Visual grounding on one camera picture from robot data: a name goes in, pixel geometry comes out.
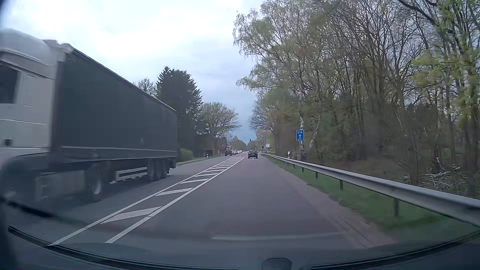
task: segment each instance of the blue sign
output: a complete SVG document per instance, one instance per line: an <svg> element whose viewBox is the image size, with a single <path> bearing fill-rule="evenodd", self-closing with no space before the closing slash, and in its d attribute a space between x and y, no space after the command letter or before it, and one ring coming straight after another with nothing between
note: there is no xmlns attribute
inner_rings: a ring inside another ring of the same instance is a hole
<svg viewBox="0 0 480 270"><path fill-rule="evenodd" d="M297 129L297 142L303 142L303 129Z"/></svg>

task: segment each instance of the truck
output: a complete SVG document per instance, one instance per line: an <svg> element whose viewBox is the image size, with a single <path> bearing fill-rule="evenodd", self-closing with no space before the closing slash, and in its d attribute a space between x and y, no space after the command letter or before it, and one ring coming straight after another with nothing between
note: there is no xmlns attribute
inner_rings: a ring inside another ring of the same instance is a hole
<svg viewBox="0 0 480 270"><path fill-rule="evenodd" d="M35 206L166 178L177 113L68 43L0 30L0 185Z"/></svg>
<svg viewBox="0 0 480 270"><path fill-rule="evenodd" d="M227 146L225 148L225 156L231 156L233 154L233 151L232 151L232 147L231 146Z"/></svg>

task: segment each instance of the road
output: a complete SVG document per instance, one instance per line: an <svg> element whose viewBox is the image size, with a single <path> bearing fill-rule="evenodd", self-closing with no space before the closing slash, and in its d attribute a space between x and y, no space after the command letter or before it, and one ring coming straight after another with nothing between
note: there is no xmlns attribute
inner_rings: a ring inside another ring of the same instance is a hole
<svg viewBox="0 0 480 270"><path fill-rule="evenodd" d="M213 255L218 264L219 254L228 260L232 252L236 258L291 257L292 251L301 256L307 249L393 242L261 155L202 160L178 166L158 182L120 184L119 192L100 202L57 212L78 224L32 218L12 225L51 245L172 264L179 256L209 265Z"/></svg>

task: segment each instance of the sky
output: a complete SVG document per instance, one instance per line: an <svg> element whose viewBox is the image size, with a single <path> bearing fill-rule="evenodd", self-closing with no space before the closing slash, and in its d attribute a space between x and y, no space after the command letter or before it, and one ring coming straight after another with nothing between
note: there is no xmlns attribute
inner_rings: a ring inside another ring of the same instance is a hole
<svg viewBox="0 0 480 270"><path fill-rule="evenodd" d="M233 45L237 12L261 0L10 0L2 27L72 46L125 79L156 81L167 65L186 70L203 101L220 101L239 113L232 134L245 143L255 94L236 86L253 62Z"/></svg>

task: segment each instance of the car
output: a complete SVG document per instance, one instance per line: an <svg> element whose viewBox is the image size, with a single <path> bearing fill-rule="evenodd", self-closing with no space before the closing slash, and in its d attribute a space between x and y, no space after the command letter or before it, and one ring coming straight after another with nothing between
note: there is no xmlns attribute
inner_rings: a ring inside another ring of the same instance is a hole
<svg viewBox="0 0 480 270"><path fill-rule="evenodd" d="M250 150L248 151L248 158L258 158L257 150Z"/></svg>

